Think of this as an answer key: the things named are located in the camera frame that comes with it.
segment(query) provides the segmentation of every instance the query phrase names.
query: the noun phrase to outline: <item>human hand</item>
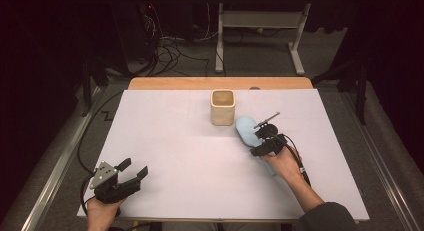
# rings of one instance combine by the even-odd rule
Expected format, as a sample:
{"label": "human hand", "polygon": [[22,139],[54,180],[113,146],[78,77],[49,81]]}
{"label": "human hand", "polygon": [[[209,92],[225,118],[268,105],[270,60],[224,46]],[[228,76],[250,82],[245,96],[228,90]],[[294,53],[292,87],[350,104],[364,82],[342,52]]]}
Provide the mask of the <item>human hand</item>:
{"label": "human hand", "polygon": [[[294,148],[291,149],[297,155],[299,160],[301,160],[299,152]],[[291,154],[290,150],[286,146],[284,146],[277,155],[267,154],[263,156],[263,158],[271,164],[275,172],[286,182],[292,179],[297,179],[299,177],[302,178],[299,166],[297,165],[297,162]]]}
{"label": "human hand", "polygon": [[119,206],[125,199],[113,203],[104,204],[96,198],[91,199],[87,203],[88,211],[88,231],[105,231],[108,230],[115,219]]}

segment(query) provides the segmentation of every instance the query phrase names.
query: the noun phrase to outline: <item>light blue object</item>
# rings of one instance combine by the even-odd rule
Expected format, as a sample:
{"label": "light blue object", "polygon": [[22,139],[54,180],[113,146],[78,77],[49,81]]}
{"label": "light blue object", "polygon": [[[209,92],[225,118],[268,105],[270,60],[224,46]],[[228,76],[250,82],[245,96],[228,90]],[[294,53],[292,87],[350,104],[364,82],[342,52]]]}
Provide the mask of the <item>light blue object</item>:
{"label": "light blue object", "polygon": [[[262,141],[255,135],[255,132],[259,130],[259,128],[254,128],[255,126],[256,126],[256,121],[249,116],[242,116],[238,118],[236,121],[236,129],[240,135],[241,140],[243,141],[245,145],[251,148],[258,147],[259,145],[262,144]],[[271,165],[268,162],[266,162],[263,158],[261,159],[269,175],[274,176],[275,171],[271,167]]]}

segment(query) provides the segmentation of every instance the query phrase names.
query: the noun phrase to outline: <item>table surface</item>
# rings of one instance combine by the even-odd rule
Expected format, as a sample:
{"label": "table surface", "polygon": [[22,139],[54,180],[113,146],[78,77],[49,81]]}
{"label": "table surface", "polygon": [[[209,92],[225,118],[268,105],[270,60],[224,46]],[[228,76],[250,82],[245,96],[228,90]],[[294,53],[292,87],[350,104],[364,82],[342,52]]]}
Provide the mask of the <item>table surface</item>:
{"label": "table surface", "polygon": [[[261,90],[246,90],[251,87]],[[210,123],[210,90],[220,88],[235,90],[236,118],[262,121],[282,111],[271,123],[295,141],[312,187],[324,200],[345,205],[355,220],[369,219],[319,94],[301,77],[133,79],[98,161],[116,165],[130,157],[120,182],[149,166],[121,219],[295,222],[303,214],[285,182],[240,142],[234,125]]]}

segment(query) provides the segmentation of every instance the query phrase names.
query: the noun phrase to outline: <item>dark background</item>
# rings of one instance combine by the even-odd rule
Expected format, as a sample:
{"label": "dark background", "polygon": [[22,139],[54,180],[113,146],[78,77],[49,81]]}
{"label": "dark background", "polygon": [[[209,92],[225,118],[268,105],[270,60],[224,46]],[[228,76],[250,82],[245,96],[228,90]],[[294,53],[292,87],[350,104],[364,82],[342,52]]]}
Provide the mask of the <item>dark background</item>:
{"label": "dark background", "polygon": [[[424,169],[423,0],[314,1],[306,31],[349,27],[333,66],[364,50],[382,106],[420,169]],[[205,5],[154,4],[168,31],[188,40],[193,24],[206,29]],[[225,4],[226,9],[298,10],[302,2]],[[216,30],[217,4],[210,5]],[[145,58],[135,6],[75,4],[69,0],[0,0],[1,161],[3,219],[39,158],[72,113],[87,57],[127,71]],[[343,78],[338,74],[332,78]]]}

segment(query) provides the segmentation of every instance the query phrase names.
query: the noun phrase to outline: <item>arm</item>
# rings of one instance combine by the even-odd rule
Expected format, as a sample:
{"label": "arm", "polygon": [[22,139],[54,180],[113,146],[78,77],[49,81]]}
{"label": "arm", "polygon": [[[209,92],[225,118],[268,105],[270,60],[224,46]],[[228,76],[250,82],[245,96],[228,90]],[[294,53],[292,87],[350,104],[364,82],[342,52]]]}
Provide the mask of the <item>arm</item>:
{"label": "arm", "polygon": [[125,201],[104,204],[96,198],[88,201],[88,231],[107,231],[115,219],[119,206]]}
{"label": "arm", "polygon": [[296,230],[357,230],[355,221],[345,207],[337,203],[325,203],[306,183],[293,155],[286,147],[278,155],[266,155],[264,158],[287,182],[305,212],[299,219]]}
{"label": "arm", "polygon": [[278,155],[271,156],[268,154],[264,158],[272,165],[275,172],[287,182],[305,213],[324,203],[303,179],[299,167],[287,147],[284,147]]}

